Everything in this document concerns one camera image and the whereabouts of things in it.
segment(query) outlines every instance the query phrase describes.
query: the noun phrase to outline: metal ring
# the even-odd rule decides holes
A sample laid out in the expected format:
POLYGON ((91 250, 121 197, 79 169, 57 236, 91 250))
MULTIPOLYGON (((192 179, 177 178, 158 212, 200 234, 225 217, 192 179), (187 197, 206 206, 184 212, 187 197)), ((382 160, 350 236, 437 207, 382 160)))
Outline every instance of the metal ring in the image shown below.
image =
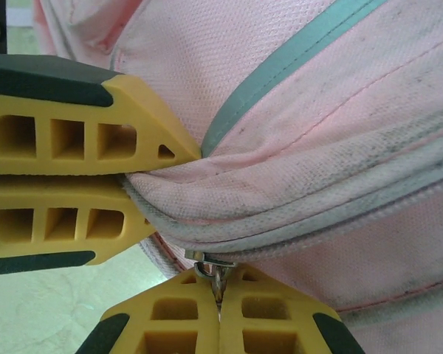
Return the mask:
POLYGON ((213 274, 210 274, 205 270, 205 264, 203 262, 196 262, 193 265, 193 270, 201 278, 213 280, 213 278, 215 277, 213 274))

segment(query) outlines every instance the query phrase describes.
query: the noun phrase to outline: zipper pull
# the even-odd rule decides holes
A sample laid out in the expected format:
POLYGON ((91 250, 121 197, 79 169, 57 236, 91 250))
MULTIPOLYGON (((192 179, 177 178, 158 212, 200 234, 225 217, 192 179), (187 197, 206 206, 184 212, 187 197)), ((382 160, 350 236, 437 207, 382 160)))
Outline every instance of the zipper pull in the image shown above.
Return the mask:
POLYGON ((216 307, 222 309, 223 293, 227 287, 227 278, 231 271, 238 266, 235 262, 225 262, 222 260, 215 260, 208 257, 202 251, 185 250, 185 258, 195 260, 193 266, 196 274, 212 282, 212 292, 215 296, 216 307))

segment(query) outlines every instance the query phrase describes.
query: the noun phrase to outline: stitching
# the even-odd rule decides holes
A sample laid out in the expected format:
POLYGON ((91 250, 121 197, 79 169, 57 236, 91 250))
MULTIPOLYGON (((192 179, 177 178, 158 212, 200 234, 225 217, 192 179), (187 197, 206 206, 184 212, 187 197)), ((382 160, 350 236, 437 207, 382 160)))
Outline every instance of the stitching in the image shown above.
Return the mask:
MULTIPOLYGON (((337 112, 338 110, 340 110, 342 107, 344 107, 346 105, 346 103, 348 103, 349 101, 353 100, 356 96, 358 96, 359 94, 361 94, 363 91, 365 91, 366 89, 369 89, 372 85, 374 85, 375 83, 378 83, 379 81, 381 81, 382 79, 385 79, 386 77, 390 76, 391 74, 393 74, 394 72, 399 71, 400 69, 404 69, 405 67, 409 66, 410 64, 412 64, 414 61, 423 58, 424 56, 426 56, 427 54, 430 54, 433 50, 437 49, 439 46, 441 46, 443 44, 442 42, 439 42, 437 44, 435 44, 435 46, 432 46, 431 48, 429 48, 428 50, 426 50, 425 52, 423 52, 420 55, 417 55, 416 57, 410 59, 408 62, 403 63, 402 65, 396 67, 395 69, 389 71, 388 73, 384 74, 381 77, 378 77, 376 80, 370 82, 368 85, 362 87, 360 90, 358 90, 357 92, 355 92, 354 94, 352 94, 347 100, 345 100, 343 103, 341 103, 338 107, 336 107, 335 109, 333 109, 333 111, 331 111, 329 114, 327 114, 324 118, 322 118, 319 122, 315 123, 308 131, 306 131, 304 134, 302 134, 301 136, 299 136, 296 140, 294 140, 293 142, 291 142, 289 144, 289 146, 285 147, 284 149, 280 150, 277 154, 283 153, 286 149, 290 148, 293 144, 295 144, 296 142, 299 142, 305 135, 307 135, 308 133, 310 133, 311 131, 313 131, 316 127, 318 127, 321 123, 325 122, 331 115, 333 115, 335 112, 337 112)), ((266 158, 265 161, 269 160, 270 158, 272 158, 274 155, 268 156, 266 158)))
POLYGON ((159 232, 155 232, 153 234, 154 239, 156 242, 158 242, 159 246, 165 251, 167 258, 169 258, 170 260, 172 260, 172 262, 177 266, 177 268, 179 268, 179 271, 185 271, 185 267, 182 265, 182 263, 180 263, 179 258, 177 258, 174 253, 172 253, 172 251, 169 249, 168 245, 162 241, 161 235, 159 234, 159 232))
POLYGON ((111 69, 113 69, 114 71, 116 71, 116 72, 119 72, 120 71, 120 65, 121 65, 121 58, 122 58, 122 56, 123 56, 123 51, 120 49, 120 48, 116 48, 115 47, 115 53, 114 53, 114 58, 112 59, 113 60, 113 64, 110 64, 111 66, 113 66, 113 68, 111 68, 111 69))
MULTIPOLYGON (((323 39, 329 37, 338 27, 342 26, 343 24, 345 24, 352 16, 358 14, 359 11, 361 11, 364 7, 368 6, 371 2, 373 2, 374 0, 370 0, 367 3, 365 3, 360 9, 358 9, 356 12, 352 13, 348 18, 346 18, 345 20, 343 20, 342 22, 340 22, 335 28, 331 29, 328 33, 326 33, 321 39, 319 39, 318 41, 316 41, 314 44, 312 44, 308 49, 306 49, 304 52, 300 53, 296 58, 293 59, 293 61, 291 61, 287 66, 283 67, 276 75, 274 75, 267 83, 265 83, 259 90, 257 90, 256 92, 254 92, 254 94, 252 94, 250 97, 248 97, 248 99, 246 100, 246 102, 234 113, 231 115, 231 117, 229 119, 227 119, 227 121, 223 124, 223 126, 221 127, 221 130, 218 131, 218 133, 215 135, 215 138, 218 139, 221 135, 226 135, 227 132, 225 132, 223 134, 223 131, 226 129, 226 127, 228 125, 231 125, 233 118, 243 109, 245 108, 249 101, 256 96, 257 94, 259 94, 260 91, 262 91, 263 89, 265 89, 272 81, 274 81, 279 75, 281 75, 282 73, 284 73, 289 67, 291 67, 295 62, 297 62, 303 55, 305 55, 308 51, 310 51, 314 46, 316 46, 317 44, 319 44, 321 41, 323 41, 323 39)), ((216 149, 216 147, 219 145, 220 142, 217 143, 216 146, 214 146, 211 149, 210 154, 216 149)))
POLYGON ((441 282, 435 282, 433 284, 430 285, 426 285, 422 288, 418 288, 412 291, 404 291, 404 293, 400 294, 400 295, 396 295, 396 296, 391 296, 387 299, 384 300, 379 300, 376 302, 370 302, 368 304, 365 305, 359 305, 359 306, 354 306, 351 308, 344 308, 344 309, 339 309, 337 310, 338 313, 348 313, 348 312, 353 312, 353 311, 359 311, 359 310, 366 310, 368 308, 374 308, 378 305, 384 305, 385 303, 388 302, 395 302, 395 301, 400 301, 403 299, 407 299, 407 298, 411 298, 411 297, 415 297, 418 295, 421 295, 423 293, 426 293, 427 291, 433 290, 434 288, 439 288, 440 286, 443 285, 443 280, 441 282))
POLYGON ((70 1, 70 5, 71 5, 71 8, 70 8, 70 11, 69 11, 68 23, 72 25, 72 24, 74 24, 75 0, 71 0, 70 1))

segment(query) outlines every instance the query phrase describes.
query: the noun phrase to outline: pink bag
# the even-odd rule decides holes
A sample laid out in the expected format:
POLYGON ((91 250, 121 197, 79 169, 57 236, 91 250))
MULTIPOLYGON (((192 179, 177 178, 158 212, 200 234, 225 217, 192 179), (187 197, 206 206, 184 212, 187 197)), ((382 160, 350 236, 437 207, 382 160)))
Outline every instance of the pink bag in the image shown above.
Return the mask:
POLYGON ((249 262, 367 353, 443 353, 443 0, 35 0, 35 25, 202 145, 126 182, 169 277, 185 249, 249 262))

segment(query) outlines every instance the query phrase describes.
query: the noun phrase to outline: seam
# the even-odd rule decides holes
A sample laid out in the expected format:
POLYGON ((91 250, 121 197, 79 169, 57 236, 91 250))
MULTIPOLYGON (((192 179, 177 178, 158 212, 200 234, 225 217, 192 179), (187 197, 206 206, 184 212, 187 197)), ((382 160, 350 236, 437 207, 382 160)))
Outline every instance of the seam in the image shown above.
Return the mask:
MULTIPOLYGON (((417 55, 416 57, 410 59, 408 62, 403 63, 402 65, 396 67, 395 69, 390 70, 388 73, 384 74, 381 77, 378 77, 376 80, 370 82, 369 84, 365 85, 364 87, 362 87, 360 90, 356 91, 354 94, 352 94, 347 100, 345 100, 344 102, 342 102, 338 107, 334 108, 333 111, 331 111, 329 114, 327 114, 324 118, 322 118, 319 122, 316 122, 308 131, 306 131, 304 134, 302 134, 301 136, 299 136, 296 140, 294 140, 293 142, 291 142, 287 147, 285 147, 282 150, 279 150, 276 155, 283 153, 285 150, 289 149, 292 145, 294 145, 295 143, 299 142, 303 137, 305 137, 308 133, 310 133, 311 131, 313 131, 315 128, 317 128, 320 124, 324 123, 330 116, 332 116, 334 113, 336 113, 337 111, 339 111, 342 107, 344 107, 348 102, 350 102, 351 100, 353 100, 354 98, 356 98, 359 94, 361 94, 363 91, 369 89, 371 86, 373 86, 375 83, 378 83, 379 81, 385 79, 386 77, 392 75, 393 73, 399 71, 400 69, 404 69, 407 66, 409 66, 410 64, 412 64, 414 61, 423 58, 424 56, 426 56, 427 54, 430 54, 433 50, 437 49, 439 46, 441 46, 443 44, 442 42, 439 42, 437 44, 435 44, 434 46, 432 46, 431 48, 427 49, 425 52, 423 52, 420 55, 417 55)), ((268 156, 266 158, 265 161, 271 159, 274 155, 268 156)))
POLYGON ((368 304, 353 306, 350 308, 339 309, 339 310, 337 310, 337 312, 338 313, 348 313, 348 312, 359 311, 359 310, 367 310, 369 308, 374 308, 378 305, 384 305, 388 302, 401 301, 401 300, 404 300, 407 298, 412 298, 412 297, 415 297, 418 295, 422 295, 423 293, 426 293, 427 291, 431 291, 431 290, 433 290, 435 288, 439 288, 441 286, 443 286, 443 280, 441 282, 435 282, 433 284, 426 285, 422 288, 418 288, 418 289, 415 289, 412 291, 404 291, 400 295, 391 296, 391 297, 388 297, 387 299, 383 299, 383 300, 379 300, 379 301, 375 301, 375 302, 369 302, 368 304))
POLYGON ((75 0, 70 1, 70 11, 69 11, 69 17, 68 17, 68 24, 73 24, 74 22, 74 14, 75 14, 75 0))
MULTIPOLYGON (((56 12, 55 7, 51 3, 48 3, 48 5, 49 5, 48 10, 51 12, 52 20, 54 20, 53 21, 54 23, 51 25, 54 26, 55 29, 59 32, 58 35, 61 37, 63 49, 67 51, 66 54, 67 54, 68 59, 71 59, 73 61, 78 61, 70 43, 69 43, 69 39, 66 36, 66 32, 65 32, 62 24, 58 20, 59 17, 58 17, 58 13, 56 12)), ((52 38, 52 42, 53 42, 53 45, 55 46, 55 43, 57 41, 55 41, 55 38, 52 38)))
POLYGON ((162 241, 161 235, 159 232, 155 232, 153 234, 155 241, 159 244, 159 246, 164 250, 166 253, 167 258, 169 258, 174 265, 176 265, 177 268, 179 268, 179 271, 185 271, 185 267, 180 263, 179 258, 177 258, 174 253, 169 249, 168 245, 162 241))
MULTIPOLYGON (((367 7, 371 2, 373 2, 374 0, 370 0, 367 3, 365 3, 361 8, 357 9, 355 12, 353 12, 352 14, 350 14, 350 16, 348 16, 348 18, 346 18, 345 20, 343 20, 342 22, 340 22, 337 26, 335 26, 334 28, 332 28, 330 31, 328 31, 322 38, 320 38, 318 41, 316 41, 314 44, 312 44, 308 49, 306 49, 305 51, 303 51, 302 53, 300 53, 296 58, 294 58, 288 65, 286 65, 285 67, 282 68, 282 70, 280 70, 276 75, 274 75, 273 77, 271 77, 271 79, 265 83, 259 90, 257 90, 254 94, 252 94, 251 96, 249 96, 246 100, 246 102, 240 107, 238 108, 238 110, 231 115, 231 117, 229 119, 227 119, 227 121, 222 125, 222 129, 218 131, 218 133, 216 133, 215 138, 218 139, 220 136, 222 136, 223 134, 226 136, 227 135, 227 131, 226 127, 228 125, 230 125, 232 123, 232 119, 234 116, 236 116, 243 108, 245 108, 248 104, 248 102, 257 94, 259 94, 260 91, 262 91, 263 89, 265 89, 273 80, 275 80, 280 74, 284 73, 290 66, 292 66, 295 62, 297 62, 303 55, 305 55, 308 51, 310 51, 314 46, 316 46, 317 44, 319 44, 321 41, 324 40, 324 38, 327 38, 328 36, 330 36, 338 27, 344 25, 352 16, 358 14, 359 11, 361 11, 364 7, 367 7)), ((213 151, 215 151, 215 149, 219 146, 219 144, 222 141, 220 141, 216 146, 214 146, 211 149, 211 153, 213 153, 213 151)))
POLYGON ((123 51, 120 48, 114 47, 113 58, 111 58, 110 69, 119 72, 121 65, 121 57, 123 56, 123 51))

